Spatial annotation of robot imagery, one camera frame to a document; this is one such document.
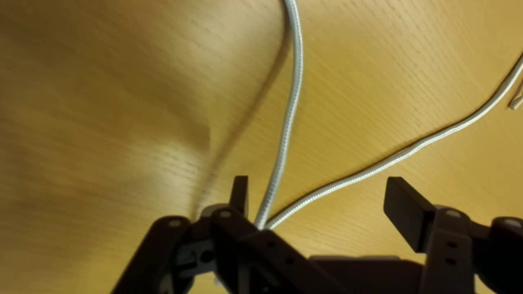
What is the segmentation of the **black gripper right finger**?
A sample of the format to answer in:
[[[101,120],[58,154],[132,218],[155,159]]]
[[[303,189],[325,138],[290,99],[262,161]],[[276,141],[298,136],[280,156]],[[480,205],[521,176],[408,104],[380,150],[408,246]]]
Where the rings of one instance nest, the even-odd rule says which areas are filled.
[[[431,203],[406,179],[388,176],[383,213],[414,252],[424,252],[419,294],[473,294],[478,277],[495,294],[523,294],[523,220],[488,225]]]

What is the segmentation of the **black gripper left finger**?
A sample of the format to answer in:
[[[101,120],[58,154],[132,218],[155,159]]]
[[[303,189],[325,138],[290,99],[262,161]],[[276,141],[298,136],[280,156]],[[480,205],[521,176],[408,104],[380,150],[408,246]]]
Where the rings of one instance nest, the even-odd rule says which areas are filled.
[[[271,230],[246,218],[248,177],[235,176],[227,203],[195,221],[156,218],[110,294],[187,294],[195,275],[213,272],[230,294],[315,294],[325,272]]]

